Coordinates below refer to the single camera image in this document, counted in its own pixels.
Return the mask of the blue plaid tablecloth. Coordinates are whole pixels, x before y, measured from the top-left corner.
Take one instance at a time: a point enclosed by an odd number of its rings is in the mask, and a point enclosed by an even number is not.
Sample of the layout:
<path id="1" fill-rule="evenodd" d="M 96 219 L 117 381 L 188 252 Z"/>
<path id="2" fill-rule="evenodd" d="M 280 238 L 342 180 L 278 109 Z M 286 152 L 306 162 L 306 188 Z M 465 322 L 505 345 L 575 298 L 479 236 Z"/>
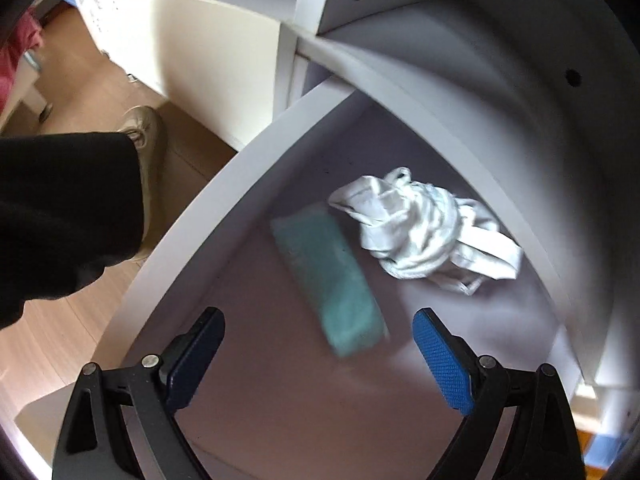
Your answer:
<path id="1" fill-rule="evenodd" d="M 587 446 L 584 462 L 587 466 L 607 470 L 628 442 L 628 436 L 596 434 Z"/>

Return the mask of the black trouser leg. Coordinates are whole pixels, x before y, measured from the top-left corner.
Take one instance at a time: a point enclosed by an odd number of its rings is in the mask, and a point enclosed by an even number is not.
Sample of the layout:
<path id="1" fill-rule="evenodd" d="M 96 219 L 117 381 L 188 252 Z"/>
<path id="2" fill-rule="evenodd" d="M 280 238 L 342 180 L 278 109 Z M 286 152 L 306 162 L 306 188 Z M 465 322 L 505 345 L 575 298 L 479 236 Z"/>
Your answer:
<path id="1" fill-rule="evenodd" d="M 119 132 L 1 142 L 1 325 L 131 258 L 144 230 L 140 162 Z"/>

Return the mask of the white striped crumpled cloth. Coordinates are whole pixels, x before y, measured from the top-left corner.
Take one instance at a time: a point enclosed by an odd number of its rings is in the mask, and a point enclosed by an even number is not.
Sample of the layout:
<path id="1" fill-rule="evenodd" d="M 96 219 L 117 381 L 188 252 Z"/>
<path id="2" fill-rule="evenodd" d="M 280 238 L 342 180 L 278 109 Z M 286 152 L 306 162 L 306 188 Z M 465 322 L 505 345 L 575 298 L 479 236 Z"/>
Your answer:
<path id="1" fill-rule="evenodd" d="M 360 245 L 398 280 L 427 278 L 472 296 L 487 281 L 514 280 L 523 251 L 484 204 L 413 180 L 407 167 L 362 176 L 328 203 L 360 225 Z"/>

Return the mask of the teal folded towel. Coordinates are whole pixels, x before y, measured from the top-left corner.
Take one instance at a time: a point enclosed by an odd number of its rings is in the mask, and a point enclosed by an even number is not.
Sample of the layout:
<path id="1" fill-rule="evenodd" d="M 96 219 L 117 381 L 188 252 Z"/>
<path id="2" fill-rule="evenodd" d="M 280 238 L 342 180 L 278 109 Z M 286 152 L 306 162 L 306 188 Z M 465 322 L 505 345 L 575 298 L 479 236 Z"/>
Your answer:
<path id="1" fill-rule="evenodd" d="M 378 302 L 340 225 L 326 208 L 314 205 L 275 218 L 270 229 L 338 358 L 369 350 L 387 338 Z"/>

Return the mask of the white drawer box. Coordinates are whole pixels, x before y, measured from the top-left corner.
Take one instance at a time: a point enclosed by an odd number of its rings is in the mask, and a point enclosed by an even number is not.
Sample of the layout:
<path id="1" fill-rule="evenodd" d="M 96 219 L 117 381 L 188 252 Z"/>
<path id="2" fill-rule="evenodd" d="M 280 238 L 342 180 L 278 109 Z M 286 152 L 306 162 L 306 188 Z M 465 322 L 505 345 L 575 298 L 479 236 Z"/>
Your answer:
<path id="1" fill-rule="evenodd" d="M 203 188 L 73 385 L 18 422 L 57 479 L 581 479 L 570 351 L 599 220 L 546 128 L 474 104 L 488 158 L 438 154 L 346 82 Z M 431 183 L 431 239 L 518 276 L 473 296 L 385 272 L 334 191 Z"/>

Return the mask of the beige shoe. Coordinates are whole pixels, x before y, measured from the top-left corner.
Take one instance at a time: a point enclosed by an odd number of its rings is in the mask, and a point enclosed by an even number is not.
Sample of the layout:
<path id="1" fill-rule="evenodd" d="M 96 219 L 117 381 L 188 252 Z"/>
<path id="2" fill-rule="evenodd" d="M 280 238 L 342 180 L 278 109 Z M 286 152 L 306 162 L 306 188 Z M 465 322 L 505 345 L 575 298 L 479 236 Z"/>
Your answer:
<path id="1" fill-rule="evenodd" d="M 119 132 L 134 142 L 138 153 L 144 227 L 140 248 L 132 258 L 144 260 L 151 255 L 165 232 L 160 170 L 166 153 L 167 133 L 160 114 L 153 107 L 144 105 L 128 110 Z"/>

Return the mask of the red plastic bag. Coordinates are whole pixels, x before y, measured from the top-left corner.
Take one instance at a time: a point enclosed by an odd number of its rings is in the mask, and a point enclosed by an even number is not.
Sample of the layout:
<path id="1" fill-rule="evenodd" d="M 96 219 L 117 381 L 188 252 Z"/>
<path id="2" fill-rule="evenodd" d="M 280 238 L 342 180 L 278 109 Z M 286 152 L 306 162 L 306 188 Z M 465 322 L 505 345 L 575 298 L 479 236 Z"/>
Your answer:
<path id="1" fill-rule="evenodd" d="M 43 45 L 42 27 L 28 8 L 17 21 L 0 53 L 0 110 L 3 112 L 14 86 L 20 59 L 28 51 Z"/>

